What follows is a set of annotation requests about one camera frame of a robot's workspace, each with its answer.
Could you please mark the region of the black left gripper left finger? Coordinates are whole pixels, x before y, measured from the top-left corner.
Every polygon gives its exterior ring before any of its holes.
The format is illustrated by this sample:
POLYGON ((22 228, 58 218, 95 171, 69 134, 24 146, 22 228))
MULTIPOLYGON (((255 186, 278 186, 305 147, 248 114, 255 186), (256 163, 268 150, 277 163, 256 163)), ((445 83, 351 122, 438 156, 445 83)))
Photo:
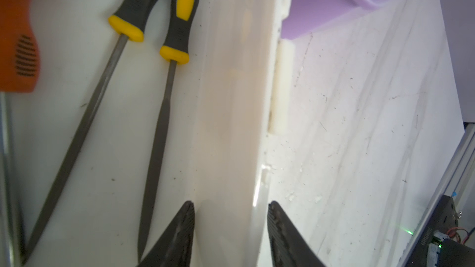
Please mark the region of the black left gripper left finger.
POLYGON ((195 209, 186 201, 138 267, 189 267, 195 229, 195 209))

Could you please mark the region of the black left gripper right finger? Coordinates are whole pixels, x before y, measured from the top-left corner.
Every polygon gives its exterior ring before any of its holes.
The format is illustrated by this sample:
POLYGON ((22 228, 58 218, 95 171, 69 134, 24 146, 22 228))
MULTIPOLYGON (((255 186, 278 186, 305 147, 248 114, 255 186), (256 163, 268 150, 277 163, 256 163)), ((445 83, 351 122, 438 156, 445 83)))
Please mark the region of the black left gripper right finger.
POLYGON ((274 267, 324 267, 277 201, 268 205, 267 227, 274 267))

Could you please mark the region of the white plastic toolbox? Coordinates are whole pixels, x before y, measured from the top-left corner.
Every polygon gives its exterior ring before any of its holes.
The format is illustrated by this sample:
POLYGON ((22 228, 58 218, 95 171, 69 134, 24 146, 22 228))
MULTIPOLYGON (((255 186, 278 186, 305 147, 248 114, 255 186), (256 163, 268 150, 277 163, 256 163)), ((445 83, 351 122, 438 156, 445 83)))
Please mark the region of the white plastic toolbox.
MULTIPOLYGON (((33 93, 11 96, 26 236, 118 40, 107 19, 121 1, 32 0, 41 72, 33 93)), ((271 168, 273 79, 290 1, 199 1, 190 61, 178 66, 174 79, 147 248, 190 200, 192 266, 256 266, 271 168)), ((170 5, 159 0, 145 40, 126 45, 28 266, 138 264, 142 198, 168 72, 159 50, 170 5)))

